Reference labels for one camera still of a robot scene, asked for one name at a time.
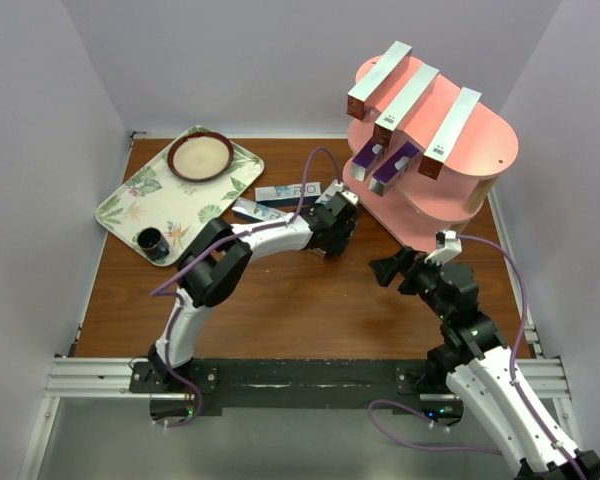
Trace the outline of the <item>silver R&O box front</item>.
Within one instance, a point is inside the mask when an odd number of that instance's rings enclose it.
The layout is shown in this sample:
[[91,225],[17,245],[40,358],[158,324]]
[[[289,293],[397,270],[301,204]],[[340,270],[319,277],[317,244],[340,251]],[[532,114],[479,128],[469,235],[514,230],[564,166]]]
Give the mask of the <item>silver R&O box front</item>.
[[364,181],[374,170],[383,156],[384,150],[385,148],[381,144],[369,140],[353,157],[350,168],[351,176],[358,181]]

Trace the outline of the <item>purple toothpaste box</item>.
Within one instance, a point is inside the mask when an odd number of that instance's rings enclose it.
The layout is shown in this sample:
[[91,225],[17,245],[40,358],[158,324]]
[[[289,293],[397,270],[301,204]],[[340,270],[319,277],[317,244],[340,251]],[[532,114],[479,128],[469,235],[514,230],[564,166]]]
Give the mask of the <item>purple toothpaste box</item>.
[[401,178],[410,161],[419,155],[419,148],[411,142],[406,142],[372,174],[369,189],[383,196]]

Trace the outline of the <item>plain silver toothpaste box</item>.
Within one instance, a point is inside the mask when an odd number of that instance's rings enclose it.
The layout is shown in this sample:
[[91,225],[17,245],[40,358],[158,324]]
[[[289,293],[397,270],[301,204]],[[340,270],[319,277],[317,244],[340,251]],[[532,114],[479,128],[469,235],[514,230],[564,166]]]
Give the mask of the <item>plain silver toothpaste box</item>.
[[428,98],[439,70],[422,64],[374,123],[371,140],[388,148],[393,138],[403,130]]

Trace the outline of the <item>red 3D toothpaste box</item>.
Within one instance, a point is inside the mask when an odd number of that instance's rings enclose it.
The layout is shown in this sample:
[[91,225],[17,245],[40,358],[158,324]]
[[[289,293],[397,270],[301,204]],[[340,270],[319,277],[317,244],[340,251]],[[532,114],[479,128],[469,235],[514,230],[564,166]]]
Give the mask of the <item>red 3D toothpaste box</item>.
[[366,112],[379,98],[382,87],[389,80],[401,75],[407,68],[413,47],[395,41],[377,59],[369,71],[364,74],[347,93],[347,114],[357,120],[363,120]]

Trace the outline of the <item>dark red toothpaste box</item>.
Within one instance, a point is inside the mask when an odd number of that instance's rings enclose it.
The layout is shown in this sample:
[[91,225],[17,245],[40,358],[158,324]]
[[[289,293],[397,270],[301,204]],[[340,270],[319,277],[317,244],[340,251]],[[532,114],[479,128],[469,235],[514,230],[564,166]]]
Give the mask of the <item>dark red toothpaste box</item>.
[[436,180],[450,157],[461,133],[472,115],[482,94],[462,87],[429,146],[423,153],[418,173]]

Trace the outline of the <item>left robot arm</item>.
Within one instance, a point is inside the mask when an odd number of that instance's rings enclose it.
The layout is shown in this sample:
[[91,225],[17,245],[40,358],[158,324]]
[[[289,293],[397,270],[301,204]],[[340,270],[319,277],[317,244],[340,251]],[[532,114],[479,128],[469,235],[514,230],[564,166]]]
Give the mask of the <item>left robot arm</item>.
[[174,307],[148,353],[153,382],[165,392],[191,389],[193,348],[213,308],[233,294],[249,263],[283,252],[344,253],[357,226],[359,197],[348,189],[324,203],[252,224],[211,220],[177,262],[172,279],[152,292]]

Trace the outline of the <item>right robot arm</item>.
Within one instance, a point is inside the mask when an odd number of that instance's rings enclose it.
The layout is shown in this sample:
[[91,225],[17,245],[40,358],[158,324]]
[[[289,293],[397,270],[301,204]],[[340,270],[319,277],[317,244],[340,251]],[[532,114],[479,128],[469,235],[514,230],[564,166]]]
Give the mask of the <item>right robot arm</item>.
[[560,427],[512,356],[504,334],[479,306],[464,264],[441,264],[410,247],[369,263],[378,284],[419,297],[440,319],[442,345],[427,354],[425,379],[451,391],[478,420],[517,479],[599,479],[600,458]]

